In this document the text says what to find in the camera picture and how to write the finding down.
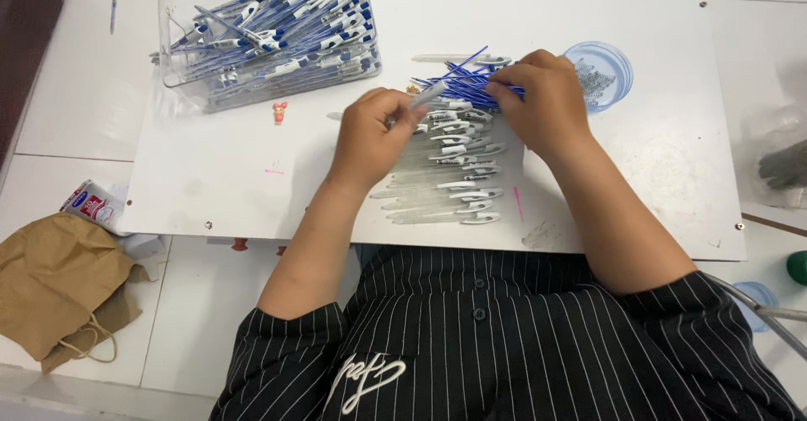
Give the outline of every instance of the table surface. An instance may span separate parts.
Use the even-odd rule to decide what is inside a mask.
[[[805,78],[793,76],[807,73],[804,68],[807,54],[802,43],[807,37],[807,3],[707,1],[709,5],[703,11],[711,18],[729,136],[732,150],[736,151],[738,146],[752,143],[753,138],[747,131],[754,129],[761,117],[787,105],[807,105]],[[142,69],[140,58],[120,55],[145,56],[156,50],[157,40],[156,34],[152,42],[140,38],[120,39],[116,41],[119,51],[115,52],[105,49],[108,39],[85,38],[86,30],[93,25],[108,29],[109,3],[110,0],[66,0],[61,19],[79,27],[70,32],[69,26],[60,25],[53,35],[49,54],[56,51],[58,45],[68,42],[74,42],[74,52],[46,57],[40,68],[32,103],[21,121],[27,133],[25,151],[18,145],[16,154],[9,158],[7,172],[0,172],[0,181],[5,179],[0,191],[0,239],[58,210],[66,196],[86,178],[102,184],[129,180],[151,71]],[[116,34],[137,28],[145,32],[156,29],[156,13],[137,8],[136,3],[137,0],[119,0]],[[128,13],[131,19],[121,19],[121,13]],[[92,20],[98,22],[82,23],[85,20],[80,16],[95,16]],[[72,62],[88,69],[68,71],[51,67],[54,64],[69,66]],[[107,71],[100,65],[116,69]],[[144,100],[127,100],[127,110],[108,114],[114,105],[114,96],[122,90],[104,90],[103,95],[90,90],[96,85],[92,77],[98,73],[103,76],[112,73],[122,79],[113,79],[113,83],[128,82],[132,91]],[[787,254],[807,249],[807,239],[753,223],[746,224],[741,234],[748,244],[747,262],[699,262],[699,268],[728,282],[762,282],[779,296],[783,307],[807,310],[807,291],[793,283],[783,271]],[[136,293],[136,301],[144,313],[120,332],[121,353],[116,363],[82,360],[59,367],[53,376],[41,382],[30,377],[20,384],[24,395],[35,397],[37,389],[49,395],[55,389],[71,397],[71,405],[142,418],[196,419],[198,416],[191,413],[209,412],[215,400],[202,395],[213,395],[223,385],[224,374],[220,369],[226,368],[230,359],[227,352],[232,347],[237,323],[254,304],[255,288],[269,277],[276,262],[277,249],[273,246],[277,243],[257,245],[251,241],[249,251],[237,253],[228,246],[211,246],[206,242],[201,237],[174,238],[169,255],[159,259],[160,262],[169,260],[165,277]],[[347,266],[347,276],[358,276],[355,263]],[[785,323],[797,337],[807,341],[807,325]],[[176,331],[177,325],[182,325],[181,333]],[[101,354],[110,352],[107,343],[99,346],[103,347],[99,348]],[[807,363],[771,332],[755,334],[754,345],[796,404],[807,405],[807,387],[803,385]],[[37,369],[37,364],[22,349],[4,338],[0,338],[0,362]],[[16,381],[5,378],[3,366],[0,366],[0,374],[4,375],[0,379],[4,389],[8,387],[6,384]],[[65,375],[123,385],[99,384],[115,393],[114,397],[98,397],[95,392],[82,393],[75,380],[65,384],[60,379]],[[127,402],[118,391],[132,388],[150,395],[166,393],[148,389],[200,395],[187,397],[201,407],[197,411],[172,410],[179,406],[175,405],[175,395],[169,400],[160,399],[162,403],[156,405],[142,403],[147,399],[136,399],[141,403]],[[130,405],[132,410],[121,404]]]
[[[338,124],[326,114],[343,110],[372,87],[403,89],[411,76],[445,72],[441,64],[414,63],[411,56],[472,53],[490,45],[490,53],[517,58],[538,44],[562,53],[578,42],[600,40],[627,54],[635,80],[619,104],[591,116],[595,136],[692,258],[745,259],[744,242],[734,228],[739,203],[709,19],[698,6],[702,0],[509,0],[514,8],[556,10],[536,13],[529,26],[518,13],[493,13],[486,3],[457,0],[430,0],[451,20],[423,20],[399,6],[407,1],[373,0],[381,76],[278,99],[290,105],[281,127],[270,120],[271,101],[204,114],[155,79],[132,173],[132,204],[121,227],[290,239],[332,159]],[[600,19],[590,19],[594,7]],[[586,20],[584,26],[567,25]],[[495,21],[498,30],[469,37],[467,29],[480,21]],[[385,219],[383,201],[368,200],[353,241],[582,251],[546,166],[533,154],[522,158],[523,144],[503,123],[495,128],[494,141],[510,146],[496,157],[504,173],[490,182],[505,190],[494,204],[501,221],[400,226]],[[208,229],[207,222],[213,227]],[[527,246],[523,241],[531,233],[541,238]]]

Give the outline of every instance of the pinstripe shirt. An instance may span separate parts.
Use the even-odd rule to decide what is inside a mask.
[[[344,312],[253,310],[211,419],[805,420],[699,271],[618,297],[583,255],[384,247]]]

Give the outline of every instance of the white board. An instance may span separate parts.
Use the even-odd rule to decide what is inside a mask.
[[[709,20],[701,0],[372,0],[384,69],[381,76],[201,114],[155,83],[140,137],[124,215],[125,230],[288,239],[328,170],[339,124],[325,117],[366,90],[404,88],[411,76],[436,76],[442,65],[413,63],[422,53],[519,57],[539,47],[562,53],[583,41],[620,48],[633,64],[633,90],[591,116],[595,136],[692,258],[744,260],[731,151]],[[380,200],[367,200],[353,241],[446,247],[582,251],[575,225],[549,171],[507,127],[499,159],[506,195],[502,220],[485,226],[392,225]],[[267,173],[283,161],[283,175]],[[521,195],[520,219],[513,187]],[[207,229],[206,222],[212,223]],[[530,232],[539,229],[530,236]]]

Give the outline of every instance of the clear plastic container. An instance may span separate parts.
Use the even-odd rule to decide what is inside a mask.
[[[589,112],[615,105],[633,86],[630,60],[608,43],[578,43],[563,55],[575,64]]]
[[[768,287],[760,284],[759,282],[737,282],[736,284],[732,285],[749,297],[753,298],[755,302],[760,303],[761,305],[779,307],[779,298],[777,298]],[[767,323],[764,323],[756,313],[748,309],[748,306],[742,304],[736,299],[734,302],[740,307],[742,317],[746,318],[746,322],[748,322],[748,326],[751,327],[752,332],[764,333],[771,329],[771,327],[768,326]]]
[[[159,0],[163,83],[213,112],[377,76],[369,0],[318,1]]]

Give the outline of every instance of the small figurine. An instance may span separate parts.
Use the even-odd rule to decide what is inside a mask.
[[[289,104],[283,102],[282,104],[274,104],[274,124],[275,125],[282,125],[283,124],[283,114],[286,112],[286,107]]]

